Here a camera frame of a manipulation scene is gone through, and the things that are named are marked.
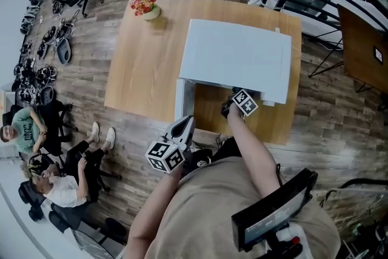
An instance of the pink flowers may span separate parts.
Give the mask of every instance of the pink flowers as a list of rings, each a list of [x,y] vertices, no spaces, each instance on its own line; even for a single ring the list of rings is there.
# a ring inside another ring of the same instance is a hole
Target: pink flowers
[[[135,10],[135,16],[151,12],[156,0],[132,0],[131,8]]]

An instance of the man in white shirt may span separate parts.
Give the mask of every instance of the man in white shirt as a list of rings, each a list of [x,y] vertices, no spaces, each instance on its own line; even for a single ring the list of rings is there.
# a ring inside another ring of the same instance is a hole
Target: man in white shirt
[[[52,164],[42,176],[30,178],[30,187],[61,207],[76,207],[86,203],[87,199],[96,201],[98,197],[97,166],[100,165],[104,154],[113,148],[116,138],[115,130],[109,129],[104,145],[93,153],[81,157],[79,161],[77,153],[86,153],[90,143],[98,143],[98,137],[98,124],[93,123],[90,137],[67,152],[65,162],[67,176],[60,177],[56,165]]]

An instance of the flower pot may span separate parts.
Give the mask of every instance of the flower pot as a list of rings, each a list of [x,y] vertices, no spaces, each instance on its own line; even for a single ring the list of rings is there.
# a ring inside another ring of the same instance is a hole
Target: flower pot
[[[143,19],[146,21],[149,21],[151,19],[155,19],[160,15],[160,8],[157,5],[153,6],[153,9],[151,12],[143,14]]]

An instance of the black pants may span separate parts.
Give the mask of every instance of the black pants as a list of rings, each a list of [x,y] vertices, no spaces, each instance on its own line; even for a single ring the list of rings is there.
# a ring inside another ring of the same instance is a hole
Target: black pants
[[[190,159],[184,164],[182,176],[186,176],[188,173],[196,170],[199,167],[198,163],[200,162],[209,163],[210,159],[211,162],[214,163],[230,156],[241,156],[234,137],[226,140],[214,155],[212,155],[212,151],[210,149],[201,149],[193,152]]]
[[[47,137],[43,147],[54,156],[62,154],[61,142],[68,141],[67,137],[59,136],[59,127],[62,126],[62,120],[59,116],[61,111],[65,110],[65,106],[60,101],[52,101],[47,105],[39,106],[38,112],[47,126]]]
[[[65,172],[67,175],[74,176],[78,184],[79,184],[78,161],[80,158],[78,158],[76,154],[78,152],[82,154],[88,148],[89,148],[89,144],[83,140],[78,145],[71,148],[66,155]],[[91,202],[95,202],[98,199],[98,192],[100,190],[100,186],[98,184],[99,166],[101,164],[101,160],[103,156],[104,156],[104,151],[102,151],[102,149],[97,149],[96,151],[86,156],[87,164],[84,172],[85,172],[87,187],[89,189],[89,196],[90,196],[89,200]]]

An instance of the white t-shirt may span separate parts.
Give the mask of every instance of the white t-shirt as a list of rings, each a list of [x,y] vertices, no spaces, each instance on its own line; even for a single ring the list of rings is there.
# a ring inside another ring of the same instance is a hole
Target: white t-shirt
[[[86,203],[86,198],[77,198],[77,182],[73,176],[50,177],[53,188],[48,194],[44,194],[51,202],[61,207],[76,207]]]

